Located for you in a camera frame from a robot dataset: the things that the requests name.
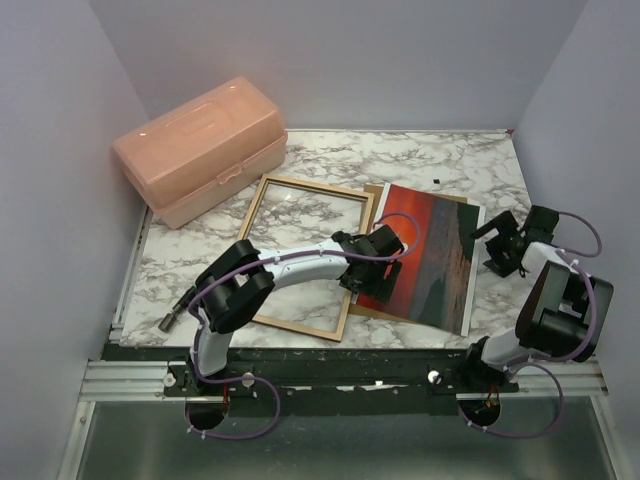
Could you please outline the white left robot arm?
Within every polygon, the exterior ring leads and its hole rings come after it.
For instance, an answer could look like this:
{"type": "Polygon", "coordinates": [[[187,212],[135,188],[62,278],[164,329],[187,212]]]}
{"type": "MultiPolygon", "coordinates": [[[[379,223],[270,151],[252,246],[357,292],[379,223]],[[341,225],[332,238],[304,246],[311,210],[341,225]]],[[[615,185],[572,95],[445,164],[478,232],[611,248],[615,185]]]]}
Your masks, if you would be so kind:
{"type": "Polygon", "coordinates": [[[260,250],[248,239],[238,240],[199,275],[158,328],[169,332],[185,310],[196,315],[187,382],[209,395],[221,385],[233,333],[254,319],[270,294],[335,280],[352,293],[385,303],[402,268],[400,259],[411,252],[388,225],[369,234],[338,231],[315,245],[285,250],[260,250]]]}

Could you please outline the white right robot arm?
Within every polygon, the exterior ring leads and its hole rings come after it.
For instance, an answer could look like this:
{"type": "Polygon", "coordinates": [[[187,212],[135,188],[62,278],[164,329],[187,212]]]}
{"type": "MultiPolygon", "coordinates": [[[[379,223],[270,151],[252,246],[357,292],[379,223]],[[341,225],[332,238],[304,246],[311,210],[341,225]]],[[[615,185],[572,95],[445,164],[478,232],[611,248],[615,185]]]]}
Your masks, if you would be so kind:
{"type": "Polygon", "coordinates": [[[512,273],[534,279],[532,290],[515,326],[500,335],[473,343],[459,368],[459,378],[469,390],[480,392],[511,380],[519,368],[535,361],[583,363],[595,353],[614,294],[612,283],[586,272],[580,256],[593,258],[602,240],[588,221],[573,213],[533,206],[519,224],[508,210],[472,233],[485,242],[485,265],[498,276],[512,273]],[[582,221],[596,240],[596,251],[579,252],[553,243],[562,216],[582,221]]]}

